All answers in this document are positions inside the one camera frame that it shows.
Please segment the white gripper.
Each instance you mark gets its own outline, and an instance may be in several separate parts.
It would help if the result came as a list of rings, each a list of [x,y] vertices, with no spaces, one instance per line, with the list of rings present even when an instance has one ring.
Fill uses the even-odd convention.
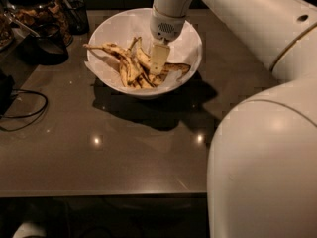
[[[156,40],[167,42],[175,41],[181,34],[185,22],[184,17],[167,16],[152,8],[150,17],[150,30]],[[151,49],[150,73],[161,74],[170,53],[169,45],[154,43]]]

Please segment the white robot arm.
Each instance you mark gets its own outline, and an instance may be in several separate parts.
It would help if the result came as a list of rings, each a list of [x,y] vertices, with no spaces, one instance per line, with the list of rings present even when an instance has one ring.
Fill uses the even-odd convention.
[[[191,0],[154,0],[151,30]],[[303,0],[202,0],[278,80],[219,124],[207,164],[210,238],[317,238],[317,9]]]

